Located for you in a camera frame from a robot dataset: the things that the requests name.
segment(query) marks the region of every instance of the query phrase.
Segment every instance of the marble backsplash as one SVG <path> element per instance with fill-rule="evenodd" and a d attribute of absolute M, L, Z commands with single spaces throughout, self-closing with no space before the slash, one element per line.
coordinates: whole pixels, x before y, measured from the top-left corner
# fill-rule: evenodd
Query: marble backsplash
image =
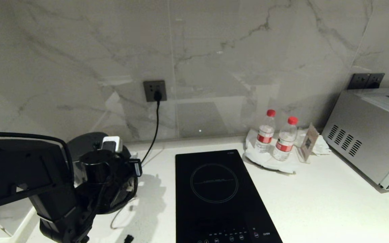
<path fill-rule="evenodd" d="M 0 0 L 0 131 L 151 140 L 156 79 L 158 139 L 322 128 L 354 72 L 389 87 L 389 0 Z"/>

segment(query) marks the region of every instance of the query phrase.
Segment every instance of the plastic bottle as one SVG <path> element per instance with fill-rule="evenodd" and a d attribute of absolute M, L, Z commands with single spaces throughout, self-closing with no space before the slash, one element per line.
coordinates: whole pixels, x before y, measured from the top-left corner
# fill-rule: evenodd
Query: plastic bottle
<path fill-rule="evenodd" d="M 275 110 L 268 110 L 267 115 L 259 126 L 258 139 L 256 140 L 256 148 L 260 153 L 268 152 L 271 139 L 275 131 Z"/>
<path fill-rule="evenodd" d="M 276 160 L 285 161 L 289 157 L 292 150 L 293 142 L 296 139 L 298 118 L 291 116 L 287 120 L 287 124 L 280 129 L 276 147 L 273 151 L 273 156 Z"/>

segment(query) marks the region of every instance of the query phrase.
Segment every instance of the black glass cooktop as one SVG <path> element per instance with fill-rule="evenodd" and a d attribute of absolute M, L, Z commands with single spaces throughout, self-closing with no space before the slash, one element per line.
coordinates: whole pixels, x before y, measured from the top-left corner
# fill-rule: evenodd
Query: black glass cooktop
<path fill-rule="evenodd" d="M 237 150 L 177 154 L 176 243 L 281 243 Z"/>

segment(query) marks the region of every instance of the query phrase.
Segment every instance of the black robotic arm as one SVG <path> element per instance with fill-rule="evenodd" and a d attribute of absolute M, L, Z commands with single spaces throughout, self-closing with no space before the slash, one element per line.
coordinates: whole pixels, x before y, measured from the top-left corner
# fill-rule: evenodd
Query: black robotic arm
<path fill-rule="evenodd" d="M 41 218 L 40 231 L 56 242 L 87 242 L 96 214 L 116 211 L 136 194 L 140 160 L 130 159 L 125 147 L 118 151 L 107 143 L 80 157 L 86 181 L 75 188 L 65 142 L 34 134 L 0 137 L 5 138 L 0 139 L 0 206 L 29 197 Z M 65 157 L 48 141 L 60 143 Z"/>

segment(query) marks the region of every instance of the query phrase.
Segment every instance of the electrical outlet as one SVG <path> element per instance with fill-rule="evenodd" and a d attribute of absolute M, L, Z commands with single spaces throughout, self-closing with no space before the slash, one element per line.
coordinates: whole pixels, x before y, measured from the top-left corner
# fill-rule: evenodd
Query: electrical outlet
<path fill-rule="evenodd" d="M 144 81 L 145 97 L 147 102 L 155 102 L 154 93 L 156 90 L 162 94 L 161 101 L 167 101 L 165 80 Z"/>
<path fill-rule="evenodd" d="M 370 74 L 354 74 L 347 89 L 364 89 Z"/>
<path fill-rule="evenodd" d="M 370 74 L 365 89 L 378 89 L 385 74 Z"/>

